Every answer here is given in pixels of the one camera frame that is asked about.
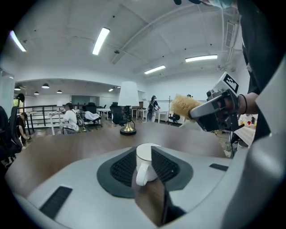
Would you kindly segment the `blue face mask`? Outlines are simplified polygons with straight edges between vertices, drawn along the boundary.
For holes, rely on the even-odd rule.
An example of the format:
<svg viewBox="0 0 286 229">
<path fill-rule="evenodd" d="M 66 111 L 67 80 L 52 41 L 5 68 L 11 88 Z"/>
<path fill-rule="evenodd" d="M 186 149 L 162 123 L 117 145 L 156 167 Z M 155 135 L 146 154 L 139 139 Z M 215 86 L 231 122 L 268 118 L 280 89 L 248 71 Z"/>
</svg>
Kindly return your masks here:
<svg viewBox="0 0 286 229">
<path fill-rule="evenodd" d="M 209 0 L 209 3 L 220 9 L 237 8 L 237 0 Z"/>
</svg>

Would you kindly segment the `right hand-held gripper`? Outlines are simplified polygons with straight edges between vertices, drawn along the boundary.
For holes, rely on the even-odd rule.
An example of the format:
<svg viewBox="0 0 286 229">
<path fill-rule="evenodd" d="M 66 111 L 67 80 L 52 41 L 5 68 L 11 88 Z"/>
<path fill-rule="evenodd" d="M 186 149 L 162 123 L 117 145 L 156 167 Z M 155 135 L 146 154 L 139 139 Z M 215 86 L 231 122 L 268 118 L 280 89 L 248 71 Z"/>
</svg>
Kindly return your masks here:
<svg viewBox="0 0 286 229">
<path fill-rule="evenodd" d="M 220 109 L 217 102 L 219 99 L 231 96 L 238 97 L 239 85 L 227 72 L 220 77 L 216 85 L 209 90 L 206 103 L 189 111 L 189 117 L 195 120 L 204 131 L 219 129 L 236 131 L 239 129 L 237 113 L 229 113 L 226 109 Z"/>
</svg>

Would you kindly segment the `person's black t-shirt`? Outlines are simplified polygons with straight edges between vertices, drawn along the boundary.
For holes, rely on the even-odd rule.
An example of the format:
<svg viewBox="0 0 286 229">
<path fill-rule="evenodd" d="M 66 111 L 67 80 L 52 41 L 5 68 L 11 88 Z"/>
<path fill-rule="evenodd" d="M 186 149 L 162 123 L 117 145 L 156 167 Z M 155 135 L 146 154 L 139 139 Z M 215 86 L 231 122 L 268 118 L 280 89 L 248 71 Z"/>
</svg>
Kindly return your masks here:
<svg viewBox="0 0 286 229">
<path fill-rule="evenodd" d="M 279 28 L 282 11 L 267 0 L 237 0 L 237 8 L 241 15 L 243 55 L 246 65 L 251 68 L 247 94 L 260 95 L 286 52 Z M 259 109 L 254 141 L 269 134 L 269 126 Z"/>
</svg>

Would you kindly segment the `tan bristle brush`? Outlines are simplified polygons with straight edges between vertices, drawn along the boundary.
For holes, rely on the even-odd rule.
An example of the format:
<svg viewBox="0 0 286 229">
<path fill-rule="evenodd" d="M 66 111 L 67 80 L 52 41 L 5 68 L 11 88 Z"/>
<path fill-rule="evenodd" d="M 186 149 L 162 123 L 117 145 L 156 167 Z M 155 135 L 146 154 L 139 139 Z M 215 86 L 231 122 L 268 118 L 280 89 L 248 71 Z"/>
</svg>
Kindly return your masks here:
<svg viewBox="0 0 286 229">
<path fill-rule="evenodd" d="M 191 97 L 176 94 L 170 105 L 170 110 L 177 115 L 185 117 L 185 119 L 191 122 L 195 122 L 195 119 L 189 115 L 189 112 L 201 104 L 202 103 L 200 101 Z"/>
</svg>

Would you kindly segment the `white side table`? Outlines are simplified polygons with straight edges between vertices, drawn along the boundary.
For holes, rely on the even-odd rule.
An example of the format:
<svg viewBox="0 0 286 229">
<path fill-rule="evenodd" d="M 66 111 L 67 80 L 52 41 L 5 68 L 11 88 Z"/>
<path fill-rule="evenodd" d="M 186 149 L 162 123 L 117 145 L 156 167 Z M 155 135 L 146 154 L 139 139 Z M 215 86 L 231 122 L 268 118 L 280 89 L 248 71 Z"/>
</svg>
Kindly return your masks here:
<svg viewBox="0 0 286 229">
<path fill-rule="evenodd" d="M 234 133 L 248 146 L 248 148 L 254 140 L 255 132 L 255 129 L 245 126 L 234 131 Z"/>
</svg>

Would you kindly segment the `white ceramic mug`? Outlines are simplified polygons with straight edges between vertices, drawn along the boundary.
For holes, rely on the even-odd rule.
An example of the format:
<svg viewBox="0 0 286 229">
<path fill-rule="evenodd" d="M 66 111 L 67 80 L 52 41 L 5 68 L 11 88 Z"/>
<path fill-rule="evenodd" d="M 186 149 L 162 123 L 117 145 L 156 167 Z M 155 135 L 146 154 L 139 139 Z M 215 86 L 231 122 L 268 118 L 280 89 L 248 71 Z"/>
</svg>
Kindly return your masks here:
<svg viewBox="0 0 286 229">
<path fill-rule="evenodd" d="M 152 167 L 151 147 L 160 147 L 154 143 L 144 143 L 136 148 L 136 184 L 145 186 L 147 182 L 154 181 L 157 174 Z"/>
</svg>

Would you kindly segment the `black and white railing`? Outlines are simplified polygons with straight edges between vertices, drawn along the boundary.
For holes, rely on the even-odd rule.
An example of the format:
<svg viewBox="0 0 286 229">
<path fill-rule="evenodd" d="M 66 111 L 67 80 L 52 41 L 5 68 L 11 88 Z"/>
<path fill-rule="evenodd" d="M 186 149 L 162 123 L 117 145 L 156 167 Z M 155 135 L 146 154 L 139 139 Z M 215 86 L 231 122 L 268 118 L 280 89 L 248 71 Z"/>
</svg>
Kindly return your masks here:
<svg viewBox="0 0 286 229">
<path fill-rule="evenodd" d="M 65 109 L 63 106 L 45 105 L 45 106 L 26 106 L 18 108 L 18 114 L 25 112 L 27 114 L 26 130 L 29 135 L 36 129 L 50 129 L 53 136 L 59 130 Z"/>
</svg>

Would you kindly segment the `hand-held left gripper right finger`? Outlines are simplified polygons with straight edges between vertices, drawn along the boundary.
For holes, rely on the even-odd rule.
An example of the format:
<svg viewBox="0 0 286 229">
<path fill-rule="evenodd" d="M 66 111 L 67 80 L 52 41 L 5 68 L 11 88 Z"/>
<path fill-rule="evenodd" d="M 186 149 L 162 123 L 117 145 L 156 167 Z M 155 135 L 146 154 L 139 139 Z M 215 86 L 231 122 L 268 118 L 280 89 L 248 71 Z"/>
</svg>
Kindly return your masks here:
<svg viewBox="0 0 286 229">
<path fill-rule="evenodd" d="M 172 203 L 188 212 L 214 189 L 231 160 L 152 146 L 152 166 Z"/>
</svg>

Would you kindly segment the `white plastic chair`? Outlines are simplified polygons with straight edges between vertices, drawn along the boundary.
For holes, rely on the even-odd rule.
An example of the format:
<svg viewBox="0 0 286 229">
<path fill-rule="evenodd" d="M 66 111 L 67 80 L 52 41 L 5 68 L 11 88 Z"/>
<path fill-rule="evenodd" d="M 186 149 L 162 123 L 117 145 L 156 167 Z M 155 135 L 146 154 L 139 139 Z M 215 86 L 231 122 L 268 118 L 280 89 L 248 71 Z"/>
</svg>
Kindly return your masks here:
<svg viewBox="0 0 286 229">
<path fill-rule="evenodd" d="M 192 122 L 189 120 L 185 120 L 180 128 L 188 129 L 188 130 L 196 130 L 196 131 L 203 131 L 203 129 L 198 125 L 197 122 Z"/>
</svg>

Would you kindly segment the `black wristband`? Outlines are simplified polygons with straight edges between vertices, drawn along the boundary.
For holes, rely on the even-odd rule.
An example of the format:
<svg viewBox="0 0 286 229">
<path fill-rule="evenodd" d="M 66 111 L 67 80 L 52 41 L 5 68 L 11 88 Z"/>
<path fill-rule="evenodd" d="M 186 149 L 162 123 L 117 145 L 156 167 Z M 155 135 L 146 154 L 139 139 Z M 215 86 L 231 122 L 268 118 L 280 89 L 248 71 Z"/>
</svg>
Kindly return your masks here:
<svg viewBox="0 0 286 229">
<path fill-rule="evenodd" d="M 240 94 L 238 96 L 238 102 L 239 102 L 238 114 L 243 115 L 247 112 L 248 109 L 247 99 L 244 95 Z"/>
</svg>

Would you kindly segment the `white cloth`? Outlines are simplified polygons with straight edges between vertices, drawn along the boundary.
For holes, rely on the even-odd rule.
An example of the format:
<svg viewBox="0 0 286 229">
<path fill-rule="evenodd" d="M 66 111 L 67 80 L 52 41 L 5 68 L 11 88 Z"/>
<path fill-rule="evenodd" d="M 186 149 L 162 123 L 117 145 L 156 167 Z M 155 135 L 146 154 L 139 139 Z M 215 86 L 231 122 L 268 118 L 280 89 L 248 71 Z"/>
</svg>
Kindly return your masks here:
<svg viewBox="0 0 286 229">
<path fill-rule="evenodd" d="M 90 111 L 86 111 L 85 114 L 84 114 L 84 117 L 86 120 L 90 120 L 90 121 L 98 121 L 101 119 L 101 116 L 97 113 L 92 113 Z"/>
</svg>

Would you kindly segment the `black office chair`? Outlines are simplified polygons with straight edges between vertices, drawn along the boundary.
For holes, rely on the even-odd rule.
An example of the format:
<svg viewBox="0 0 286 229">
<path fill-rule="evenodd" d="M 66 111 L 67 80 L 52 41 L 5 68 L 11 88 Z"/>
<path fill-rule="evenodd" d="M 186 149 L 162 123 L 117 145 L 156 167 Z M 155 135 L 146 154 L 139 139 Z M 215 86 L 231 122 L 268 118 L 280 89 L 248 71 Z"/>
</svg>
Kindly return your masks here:
<svg viewBox="0 0 286 229">
<path fill-rule="evenodd" d="M 112 122 L 115 125 L 124 126 L 127 121 L 123 117 L 122 108 L 120 106 L 110 106 L 110 110 L 112 113 Z"/>
<path fill-rule="evenodd" d="M 15 157 L 22 150 L 22 143 L 17 135 L 17 106 L 11 111 L 8 118 L 4 108 L 0 106 L 0 161 Z"/>
<path fill-rule="evenodd" d="M 171 121 L 171 126 L 176 126 L 176 125 L 178 125 L 179 124 L 179 120 L 180 120 L 180 115 L 178 115 L 178 114 L 175 114 L 175 113 L 173 113 L 173 114 L 169 114 L 169 117 L 168 117 L 168 119 Z"/>
<path fill-rule="evenodd" d="M 86 112 L 86 111 L 90 111 L 90 112 L 92 112 L 92 113 L 97 113 L 97 106 L 95 105 L 95 103 L 89 102 L 89 103 L 87 104 L 87 106 L 86 106 L 85 112 Z M 98 127 L 102 127 L 102 125 L 101 125 L 101 123 L 100 123 L 100 120 L 95 121 L 95 122 L 92 121 L 93 126 L 95 127 L 96 130 L 97 130 Z"/>
</svg>

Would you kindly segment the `white air conditioner unit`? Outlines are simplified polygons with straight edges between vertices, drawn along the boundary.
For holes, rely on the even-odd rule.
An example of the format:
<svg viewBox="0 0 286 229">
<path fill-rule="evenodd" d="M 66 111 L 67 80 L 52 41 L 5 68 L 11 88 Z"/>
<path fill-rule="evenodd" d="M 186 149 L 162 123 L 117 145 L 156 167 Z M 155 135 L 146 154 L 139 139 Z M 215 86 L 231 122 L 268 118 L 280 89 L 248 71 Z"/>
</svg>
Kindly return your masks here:
<svg viewBox="0 0 286 229">
<path fill-rule="evenodd" d="M 242 46 L 243 46 L 242 30 L 241 30 L 241 25 L 239 25 L 237 34 L 236 34 L 236 40 L 234 43 L 234 49 L 242 50 Z"/>
</svg>

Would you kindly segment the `person's right forearm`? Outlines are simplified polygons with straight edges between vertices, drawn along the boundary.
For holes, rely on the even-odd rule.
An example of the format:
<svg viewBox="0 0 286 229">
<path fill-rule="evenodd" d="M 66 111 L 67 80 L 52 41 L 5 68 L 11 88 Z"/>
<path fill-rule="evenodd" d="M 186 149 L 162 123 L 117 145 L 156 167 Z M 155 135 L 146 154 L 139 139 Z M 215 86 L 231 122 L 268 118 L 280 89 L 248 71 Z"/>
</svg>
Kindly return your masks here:
<svg viewBox="0 0 286 229">
<path fill-rule="evenodd" d="M 247 104 L 248 104 L 248 109 L 247 112 L 245 114 L 248 115 L 256 115 L 259 113 L 259 109 L 258 106 L 256 104 L 256 99 L 258 97 L 258 95 L 256 93 L 249 93 L 244 95 L 247 99 Z"/>
</svg>

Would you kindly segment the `person's right hand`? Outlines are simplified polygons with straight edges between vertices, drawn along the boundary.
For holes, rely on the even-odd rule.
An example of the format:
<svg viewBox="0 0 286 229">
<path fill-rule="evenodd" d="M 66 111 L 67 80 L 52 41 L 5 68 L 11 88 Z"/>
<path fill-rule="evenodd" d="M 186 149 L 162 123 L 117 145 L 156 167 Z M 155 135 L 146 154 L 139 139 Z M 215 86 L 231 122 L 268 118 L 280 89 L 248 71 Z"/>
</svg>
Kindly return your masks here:
<svg viewBox="0 0 286 229">
<path fill-rule="evenodd" d="M 242 114 L 244 111 L 244 99 L 241 95 L 234 98 L 231 96 L 221 98 L 217 104 L 220 109 L 226 109 L 229 113 Z"/>
</svg>

